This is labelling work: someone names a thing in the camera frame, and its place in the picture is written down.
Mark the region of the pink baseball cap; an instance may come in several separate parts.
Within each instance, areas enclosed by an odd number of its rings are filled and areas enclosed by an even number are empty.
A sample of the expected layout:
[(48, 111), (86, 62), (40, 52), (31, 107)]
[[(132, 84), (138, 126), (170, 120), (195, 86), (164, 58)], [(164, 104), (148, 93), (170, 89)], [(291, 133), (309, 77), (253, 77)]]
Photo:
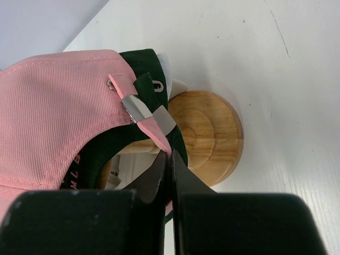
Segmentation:
[(32, 190), (60, 190), (75, 152), (118, 118), (110, 49), (26, 58), (1, 72), (1, 215)]

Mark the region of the dark green baseball cap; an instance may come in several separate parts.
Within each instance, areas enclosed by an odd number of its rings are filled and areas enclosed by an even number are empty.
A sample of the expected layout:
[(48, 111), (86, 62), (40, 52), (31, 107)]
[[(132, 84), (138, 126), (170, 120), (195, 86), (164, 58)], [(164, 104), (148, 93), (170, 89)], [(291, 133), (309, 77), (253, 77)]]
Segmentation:
[(105, 78), (105, 91), (118, 106), (118, 119), (96, 131), (77, 149), (59, 186), (61, 190), (101, 189), (103, 168), (128, 145), (150, 139), (188, 163), (183, 135), (168, 112), (167, 81), (162, 63), (152, 49), (119, 53), (117, 70)]

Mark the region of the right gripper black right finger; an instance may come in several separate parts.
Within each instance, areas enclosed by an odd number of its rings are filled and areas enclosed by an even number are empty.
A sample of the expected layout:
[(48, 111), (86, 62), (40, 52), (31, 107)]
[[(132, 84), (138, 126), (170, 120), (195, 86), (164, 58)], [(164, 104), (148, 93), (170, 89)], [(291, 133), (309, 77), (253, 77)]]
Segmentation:
[(284, 193), (217, 193), (171, 156), (176, 254), (325, 254), (312, 214)]

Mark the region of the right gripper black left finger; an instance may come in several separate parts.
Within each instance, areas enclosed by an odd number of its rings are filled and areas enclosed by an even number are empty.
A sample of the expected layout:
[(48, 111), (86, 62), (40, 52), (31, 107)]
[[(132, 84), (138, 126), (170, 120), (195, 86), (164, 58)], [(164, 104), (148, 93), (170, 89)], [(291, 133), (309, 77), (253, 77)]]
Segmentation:
[(166, 154), (122, 190), (28, 191), (1, 224), (1, 254), (163, 254)]

